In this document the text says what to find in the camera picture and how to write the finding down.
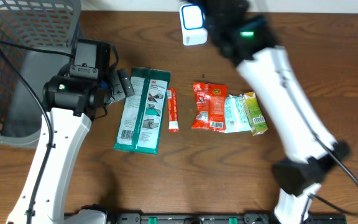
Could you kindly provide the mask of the green white 3M package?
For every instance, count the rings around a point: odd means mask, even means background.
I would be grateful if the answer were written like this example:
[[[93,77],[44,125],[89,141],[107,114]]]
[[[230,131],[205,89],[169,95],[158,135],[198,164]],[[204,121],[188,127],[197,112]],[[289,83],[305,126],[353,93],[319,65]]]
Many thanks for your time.
[[[157,154],[171,73],[151,68],[133,68],[134,95],[126,98],[114,149]]]

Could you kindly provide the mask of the red chocolate bar wrapper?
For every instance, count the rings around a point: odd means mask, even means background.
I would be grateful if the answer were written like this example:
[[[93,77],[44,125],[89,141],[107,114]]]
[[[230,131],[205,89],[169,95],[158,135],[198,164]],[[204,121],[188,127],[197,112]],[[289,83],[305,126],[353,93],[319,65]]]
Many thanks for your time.
[[[178,132],[178,106],[177,106],[177,90],[169,88],[167,90],[167,103],[168,103],[168,130],[171,133]]]

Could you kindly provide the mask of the red snack bag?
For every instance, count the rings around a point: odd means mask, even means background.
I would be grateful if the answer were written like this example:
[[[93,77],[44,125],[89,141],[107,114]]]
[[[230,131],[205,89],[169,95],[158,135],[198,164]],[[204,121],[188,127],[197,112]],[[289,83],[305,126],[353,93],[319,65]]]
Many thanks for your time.
[[[197,114],[192,129],[225,131],[224,107],[227,86],[212,83],[194,82]]]

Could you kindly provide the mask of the mint wet wipes pack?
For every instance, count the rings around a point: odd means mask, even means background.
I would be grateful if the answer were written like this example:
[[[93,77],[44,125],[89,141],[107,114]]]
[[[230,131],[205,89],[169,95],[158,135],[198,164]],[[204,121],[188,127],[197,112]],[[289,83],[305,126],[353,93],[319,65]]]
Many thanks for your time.
[[[226,134],[251,130],[242,95],[229,95],[225,99],[224,119],[226,125],[224,133]]]

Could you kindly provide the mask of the green tea drink carton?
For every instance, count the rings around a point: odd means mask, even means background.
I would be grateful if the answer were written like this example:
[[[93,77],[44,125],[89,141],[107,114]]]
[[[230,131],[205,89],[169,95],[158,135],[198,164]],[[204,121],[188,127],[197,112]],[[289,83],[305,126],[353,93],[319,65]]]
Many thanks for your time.
[[[268,126],[262,111],[260,110],[256,94],[254,92],[245,93],[242,99],[244,101],[252,135],[256,136],[263,134],[268,130]]]

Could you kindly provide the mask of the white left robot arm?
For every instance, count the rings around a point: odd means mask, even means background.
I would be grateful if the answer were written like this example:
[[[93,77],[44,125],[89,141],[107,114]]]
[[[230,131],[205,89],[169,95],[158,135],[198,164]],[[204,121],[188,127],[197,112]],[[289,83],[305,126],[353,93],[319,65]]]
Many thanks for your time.
[[[27,180],[8,223],[108,223],[98,205],[86,205],[65,215],[68,186],[80,147],[96,111],[134,95],[129,76],[110,56],[115,46],[78,39],[69,61],[47,81],[42,99],[35,97],[43,121]]]

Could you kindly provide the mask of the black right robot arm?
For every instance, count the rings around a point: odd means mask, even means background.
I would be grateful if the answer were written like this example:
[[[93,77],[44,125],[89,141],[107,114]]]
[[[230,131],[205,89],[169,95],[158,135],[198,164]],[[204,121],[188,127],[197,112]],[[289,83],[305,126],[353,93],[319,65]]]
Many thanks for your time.
[[[213,44],[253,88],[282,141],[286,157],[272,167],[280,186],[274,217],[301,223],[327,174],[349,156],[349,145],[336,140],[315,113],[265,16],[249,17],[247,1],[196,5]]]

